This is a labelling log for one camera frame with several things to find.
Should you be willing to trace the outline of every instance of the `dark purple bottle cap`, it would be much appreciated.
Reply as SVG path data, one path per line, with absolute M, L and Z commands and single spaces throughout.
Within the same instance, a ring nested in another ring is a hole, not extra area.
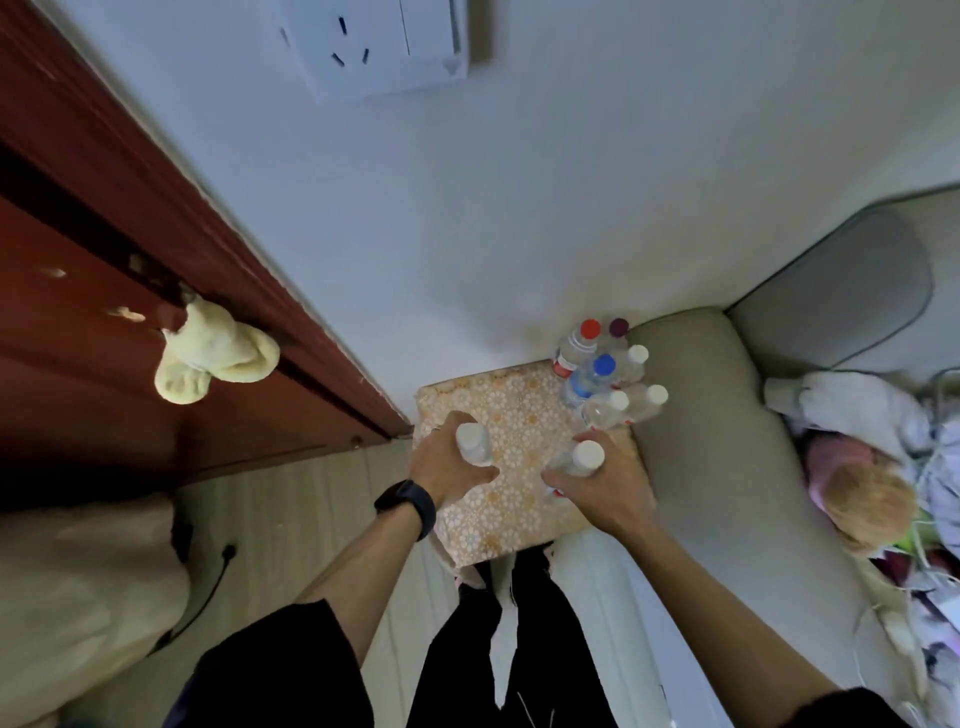
M 610 322 L 610 336 L 614 339 L 619 339 L 627 335 L 627 331 L 630 330 L 630 323 L 626 319 L 613 319 Z

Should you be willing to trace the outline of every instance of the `floral tablecloth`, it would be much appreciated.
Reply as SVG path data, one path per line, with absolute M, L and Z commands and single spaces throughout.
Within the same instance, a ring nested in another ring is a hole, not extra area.
M 474 488 L 438 514 L 436 534 L 458 567 L 535 546 L 588 526 L 566 498 L 543 485 L 540 470 L 554 450 L 583 429 L 560 399 L 564 382 L 549 361 L 501 369 L 421 387 L 417 442 L 451 409 L 486 425 L 500 476 Z M 611 431 L 636 456 L 627 427 Z

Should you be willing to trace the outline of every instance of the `bottle cap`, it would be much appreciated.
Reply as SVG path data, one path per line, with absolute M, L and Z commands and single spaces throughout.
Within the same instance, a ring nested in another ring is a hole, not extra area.
M 602 353 L 593 360 L 593 373 L 597 376 L 610 376 L 616 369 L 616 360 L 608 353 Z
M 622 411 L 630 405 L 630 398 L 627 397 L 626 392 L 614 390 L 610 392 L 610 396 L 607 398 L 607 404 L 609 404 L 613 409 Z
M 643 364 L 647 359 L 650 358 L 650 351 L 644 346 L 634 344 L 627 349 L 627 358 L 635 364 Z
M 666 387 L 661 384 L 651 384 L 647 390 L 647 401 L 651 404 L 664 404 L 668 397 Z
M 487 429 L 480 423 L 463 423 L 457 427 L 457 447 L 461 451 L 482 448 L 487 442 Z
M 603 446 L 592 440 L 585 440 L 579 443 L 577 447 L 573 449 L 571 455 L 573 464 L 578 468 L 583 468 L 585 471 L 595 471 L 603 465 L 606 456 L 607 454 L 603 451 Z
M 614 339 L 619 339 L 627 335 L 627 331 L 630 330 L 630 322 L 626 319 L 613 319 L 610 322 L 610 325 L 607 327 L 607 331 L 610 332 L 610 336 Z
M 596 319 L 587 319 L 582 324 L 580 324 L 580 335 L 583 336 L 588 341 L 590 339 L 595 339 L 600 335 L 600 322 Z

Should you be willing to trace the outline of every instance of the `hand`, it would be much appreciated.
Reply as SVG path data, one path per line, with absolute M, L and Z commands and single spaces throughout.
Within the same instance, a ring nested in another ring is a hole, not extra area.
M 423 438 L 410 458 L 410 479 L 430 494 L 438 511 L 460 500 L 473 486 L 500 475 L 500 469 L 494 466 L 470 465 L 457 448 L 457 427 L 475 422 L 466 412 L 451 411 L 442 426 Z
M 564 492 L 593 525 L 614 538 L 639 527 L 653 514 L 656 502 L 643 466 L 618 448 L 606 432 L 581 432 L 577 442 L 600 443 L 604 463 L 589 477 L 544 470 L 543 482 Z

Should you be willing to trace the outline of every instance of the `leg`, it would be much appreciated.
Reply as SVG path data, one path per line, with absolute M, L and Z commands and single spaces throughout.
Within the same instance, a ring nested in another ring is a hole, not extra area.
M 490 642 L 500 612 L 489 589 L 460 587 L 460 604 L 430 644 L 407 728 L 497 724 Z
M 584 631 L 563 591 L 550 578 L 543 546 L 524 549 L 516 556 L 513 594 L 519 625 L 503 706 L 507 722 L 615 728 Z

